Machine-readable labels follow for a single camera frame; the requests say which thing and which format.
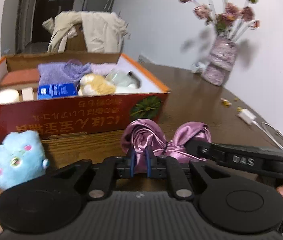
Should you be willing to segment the purple satin scrunchie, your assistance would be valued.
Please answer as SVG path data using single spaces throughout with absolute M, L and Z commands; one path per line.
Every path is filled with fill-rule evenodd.
M 135 150 L 135 173 L 145 173 L 146 147 L 150 146 L 154 155 L 174 157 L 179 163 L 189 161 L 206 161 L 204 158 L 188 154 L 185 144 L 191 140 L 211 142 L 211 134 L 206 124 L 202 122 L 187 122 L 176 130 L 172 140 L 168 141 L 158 124 L 150 119 L 138 119 L 131 122 L 121 137 L 121 148 L 126 154 L 129 149 Z

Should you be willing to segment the clear plastic bag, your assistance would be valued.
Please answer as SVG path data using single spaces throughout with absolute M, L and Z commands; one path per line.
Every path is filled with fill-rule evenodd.
M 139 89 L 141 80 L 133 72 L 124 72 L 123 70 L 111 70 L 105 79 L 116 87 Z

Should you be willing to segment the yellow white plush toy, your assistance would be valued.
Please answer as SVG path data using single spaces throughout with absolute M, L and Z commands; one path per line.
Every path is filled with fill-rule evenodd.
M 103 76 L 86 74 L 80 79 L 79 96 L 109 95 L 116 92 L 116 87 Z

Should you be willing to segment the lavender fluffy towel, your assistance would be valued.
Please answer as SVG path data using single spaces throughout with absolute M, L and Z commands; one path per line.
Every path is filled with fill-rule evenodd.
M 112 70 L 117 70 L 114 63 L 90 64 L 91 72 L 95 75 L 107 76 Z

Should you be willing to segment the blue tissue pack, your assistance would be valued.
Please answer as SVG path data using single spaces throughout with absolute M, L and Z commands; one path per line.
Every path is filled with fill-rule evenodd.
M 52 85 L 39 86 L 37 90 L 37 99 L 53 99 L 77 96 L 77 90 L 73 83 L 59 83 Z

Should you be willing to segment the purple checked cloth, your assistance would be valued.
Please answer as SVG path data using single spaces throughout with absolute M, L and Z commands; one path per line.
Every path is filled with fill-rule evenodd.
M 68 62 L 50 62 L 38 65 L 39 86 L 72 83 L 77 86 L 81 78 L 92 72 L 91 63 L 82 64 L 72 59 Z

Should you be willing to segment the light blue plush toy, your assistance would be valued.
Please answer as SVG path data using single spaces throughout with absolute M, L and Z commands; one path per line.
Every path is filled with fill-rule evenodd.
M 49 165 L 38 132 L 10 133 L 0 144 L 0 189 L 43 176 Z

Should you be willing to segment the orange scouring sponge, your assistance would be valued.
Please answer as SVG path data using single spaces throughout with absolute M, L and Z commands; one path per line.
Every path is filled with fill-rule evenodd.
M 38 83 L 40 74 L 38 69 L 23 69 L 8 72 L 0 82 L 0 87 L 9 87 L 15 85 L 25 85 L 28 83 Z

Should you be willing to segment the white charger plug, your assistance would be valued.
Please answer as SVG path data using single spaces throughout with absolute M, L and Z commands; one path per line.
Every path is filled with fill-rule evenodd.
M 272 125 L 266 122 L 258 123 L 256 120 L 256 116 L 248 109 L 240 109 L 237 115 L 241 120 L 243 120 L 249 126 L 255 125 L 258 129 L 260 129 L 269 139 L 281 150 L 283 150 L 283 146 L 272 136 L 267 127 L 274 129 L 278 136 L 283 139 L 283 135 L 275 129 Z

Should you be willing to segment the red cardboard box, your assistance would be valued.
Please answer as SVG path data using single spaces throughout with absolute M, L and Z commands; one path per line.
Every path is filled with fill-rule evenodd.
M 11 132 L 37 131 L 41 139 L 73 133 L 99 133 L 126 128 L 138 118 L 157 121 L 170 93 L 151 72 L 126 54 L 84 52 L 6 55 L 0 59 L 0 82 L 22 69 L 37 69 L 40 63 L 117 63 L 141 81 L 138 94 L 72 96 L 0 105 L 0 143 Z

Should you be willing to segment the small white bottle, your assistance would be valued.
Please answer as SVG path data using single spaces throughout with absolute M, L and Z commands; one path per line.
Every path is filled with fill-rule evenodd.
M 205 64 L 205 63 L 203 63 L 203 62 L 197 62 L 197 63 L 193 63 L 192 65 L 191 65 L 191 72 L 193 73 L 193 74 L 199 74 L 199 75 L 201 75 L 201 74 L 203 74 L 204 73 L 204 71 L 206 70 L 206 67 L 207 67 L 207 65 Z

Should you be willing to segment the pink textured vase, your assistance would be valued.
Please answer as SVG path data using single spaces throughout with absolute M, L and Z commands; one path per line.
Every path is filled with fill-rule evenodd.
M 232 71 L 238 54 L 238 46 L 228 38 L 217 36 L 208 54 L 208 65 L 202 78 L 209 83 L 222 86 Z

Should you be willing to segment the cream jacket on chair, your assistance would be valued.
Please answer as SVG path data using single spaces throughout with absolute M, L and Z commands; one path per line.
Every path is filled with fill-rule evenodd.
M 128 23 L 114 12 L 64 11 L 42 23 L 51 34 L 47 52 L 66 51 L 67 41 L 79 36 L 75 26 L 82 26 L 84 50 L 90 53 L 119 53 Z

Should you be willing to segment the dried pink roses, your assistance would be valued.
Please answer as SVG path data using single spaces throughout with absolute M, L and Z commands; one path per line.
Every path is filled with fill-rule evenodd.
M 182 4 L 194 3 L 195 7 L 192 11 L 196 17 L 204 20 L 206 25 L 212 24 L 216 35 L 233 42 L 237 41 L 246 30 L 260 27 L 260 21 L 255 18 L 255 12 L 251 7 L 259 0 L 246 0 L 242 8 L 228 0 L 222 0 L 223 11 L 219 14 L 212 0 L 208 0 L 208 4 L 201 4 L 197 0 L 178 1 Z

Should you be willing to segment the dark entrance door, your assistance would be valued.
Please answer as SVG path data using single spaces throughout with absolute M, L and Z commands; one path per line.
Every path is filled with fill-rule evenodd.
M 33 16 L 31 42 L 48 42 L 51 34 L 46 31 L 42 24 L 50 18 L 55 18 L 63 11 L 73 9 L 74 0 L 36 0 Z

